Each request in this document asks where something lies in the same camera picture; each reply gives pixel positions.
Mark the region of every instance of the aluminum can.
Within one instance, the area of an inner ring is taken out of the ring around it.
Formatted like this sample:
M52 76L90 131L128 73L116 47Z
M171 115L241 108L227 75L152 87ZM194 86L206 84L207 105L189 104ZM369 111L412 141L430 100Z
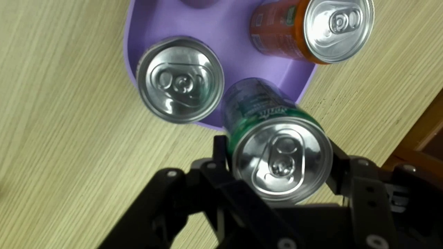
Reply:
M232 176L270 206L293 206L331 173L332 147L320 124L263 79L227 90L223 126Z
M374 26L372 0L266 0L249 21L263 54L333 64L353 57Z
M217 108L224 75L218 58L205 43L177 36L146 50L137 68L137 84L144 104L156 116L189 123Z

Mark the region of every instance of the purple tray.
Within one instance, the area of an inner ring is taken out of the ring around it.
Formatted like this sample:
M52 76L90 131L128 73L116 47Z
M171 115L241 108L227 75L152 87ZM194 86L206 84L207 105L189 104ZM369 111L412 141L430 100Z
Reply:
M248 35L249 15L261 0L218 0L206 8L192 8L181 0L131 0L124 28L123 57L135 84L140 57L153 43L169 36L192 36L205 41L221 61L225 89L245 77L263 77L295 102L314 75L306 61L268 57L254 50ZM220 129L220 108L199 122Z

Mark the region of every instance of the wooden table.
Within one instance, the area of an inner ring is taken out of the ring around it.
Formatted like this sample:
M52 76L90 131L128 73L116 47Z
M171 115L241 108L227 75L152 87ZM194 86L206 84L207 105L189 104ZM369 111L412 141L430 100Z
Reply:
M156 119L130 86L127 6L0 0L0 248L95 248L153 172L210 155L214 131ZM302 107L380 165L443 87L443 1L375 6L369 43L321 66ZM196 216L174 246L213 245Z

